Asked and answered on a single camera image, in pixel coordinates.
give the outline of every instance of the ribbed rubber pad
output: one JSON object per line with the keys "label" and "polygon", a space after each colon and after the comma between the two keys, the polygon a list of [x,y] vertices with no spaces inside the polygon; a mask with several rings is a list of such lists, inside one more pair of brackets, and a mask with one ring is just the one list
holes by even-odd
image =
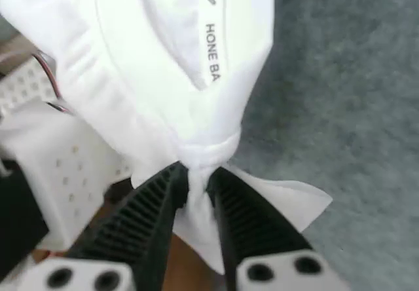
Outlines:
{"label": "ribbed rubber pad", "polygon": [[165,168],[132,191],[67,256],[127,263],[138,290],[161,290],[175,211],[186,203],[188,190],[183,165]]}
{"label": "ribbed rubber pad", "polygon": [[220,168],[209,180],[228,290],[236,268],[248,257],[311,249],[306,239],[266,199],[233,173]]}

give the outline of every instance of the white cloth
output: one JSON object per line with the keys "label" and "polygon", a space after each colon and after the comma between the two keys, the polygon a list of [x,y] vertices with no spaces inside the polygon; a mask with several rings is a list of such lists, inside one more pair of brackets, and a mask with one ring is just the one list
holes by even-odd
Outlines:
{"label": "white cloth", "polygon": [[[223,273],[204,192],[236,151],[272,45],[274,0],[0,0],[2,15],[57,62],[64,99],[136,166],[139,185],[174,161],[189,197],[174,232]],[[303,230],[331,198],[233,171]]]}

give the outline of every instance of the screw hole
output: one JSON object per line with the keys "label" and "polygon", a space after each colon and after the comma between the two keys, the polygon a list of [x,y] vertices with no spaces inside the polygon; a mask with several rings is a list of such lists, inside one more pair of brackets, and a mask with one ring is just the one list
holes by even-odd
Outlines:
{"label": "screw hole", "polygon": [[116,271],[101,273],[94,282],[96,291],[113,291],[119,285],[120,277]]}
{"label": "screw hole", "polygon": [[247,276],[251,281],[270,281],[274,278],[274,272],[263,263],[256,263],[249,267]]}
{"label": "screw hole", "polygon": [[73,272],[70,268],[61,268],[51,273],[46,283],[51,289],[62,288],[71,280],[72,276]]}
{"label": "screw hole", "polygon": [[305,275],[317,275],[321,273],[320,263],[308,256],[298,258],[295,261],[294,266],[299,273]]}

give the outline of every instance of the gray carpet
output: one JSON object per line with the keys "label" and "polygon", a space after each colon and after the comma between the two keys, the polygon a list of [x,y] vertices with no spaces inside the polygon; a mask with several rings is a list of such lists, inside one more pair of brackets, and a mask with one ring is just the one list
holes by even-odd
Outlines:
{"label": "gray carpet", "polygon": [[234,162],[334,202],[305,235],[353,290],[419,290],[419,0],[277,0]]}

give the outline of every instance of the wooden surface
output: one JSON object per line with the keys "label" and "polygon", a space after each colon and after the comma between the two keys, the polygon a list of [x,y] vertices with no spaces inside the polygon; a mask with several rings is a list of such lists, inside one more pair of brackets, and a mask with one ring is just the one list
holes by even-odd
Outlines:
{"label": "wooden surface", "polygon": [[193,249],[173,235],[163,291],[195,290],[213,290],[213,273]]}

